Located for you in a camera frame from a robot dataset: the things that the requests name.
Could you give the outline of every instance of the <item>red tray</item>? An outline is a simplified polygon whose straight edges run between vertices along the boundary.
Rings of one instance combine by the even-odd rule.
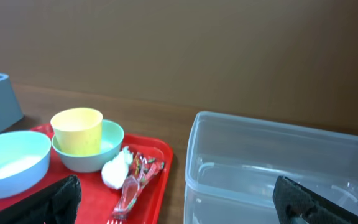
[[[32,129],[45,133],[49,138],[53,136],[53,129],[49,124],[37,126]],[[173,152],[165,142],[126,134],[122,147],[129,146],[132,152],[142,152],[165,161],[162,173],[154,177],[143,190],[134,208],[127,218],[127,224],[155,224],[160,213],[161,203],[171,168]],[[51,150],[49,170],[45,177],[29,190],[13,197],[0,199],[0,210],[26,198],[50,184],[75,174],[81,182],[82,198],[78,209],[76,224],[106,224],[111,212],[121,197],[120,190],[107,188],[102,181],[100,172],[81,174],[67,169],[60,161],[59,155]]]

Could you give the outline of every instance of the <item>light blue bowl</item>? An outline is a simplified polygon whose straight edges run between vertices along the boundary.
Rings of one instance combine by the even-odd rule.
[[[47,173],[50,139],[35,131],[0,134],[0,198],[19,194]]]
[[[115,158],[121,150],[124,140],[123,128],[112,121],[102,122],[102,142],[99,154],[91,156],[77,156],[64,153],[60,150],[59,143],[55,136],[52,138],[52,147],[59,154],[63,164],[75,172],[96,172],[102,169],[103,165]]]

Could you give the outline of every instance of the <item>brown wall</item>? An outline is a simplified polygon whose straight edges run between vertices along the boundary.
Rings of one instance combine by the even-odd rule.
[[[0,0],[0,72],[358,129],[358,0]]]

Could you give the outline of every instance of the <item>transparent container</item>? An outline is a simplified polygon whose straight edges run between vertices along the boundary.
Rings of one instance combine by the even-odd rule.
[[[188,143],[184,223],[278,223],[280,175],[358,215],[358,136],[200,112]]]

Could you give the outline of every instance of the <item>brown table surface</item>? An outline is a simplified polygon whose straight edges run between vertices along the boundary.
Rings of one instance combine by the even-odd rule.
[[[126,133],[158,138],[171,145],[174,158],[158,223],[183,223],[187,142],[200,109],[27,85],[14,85],[14,90],[25,117],[7,131],[49,123],[59,111],[85,106],[100,110],[104,118],[119,123]],[[302,125],[358,134],[354,130]]]

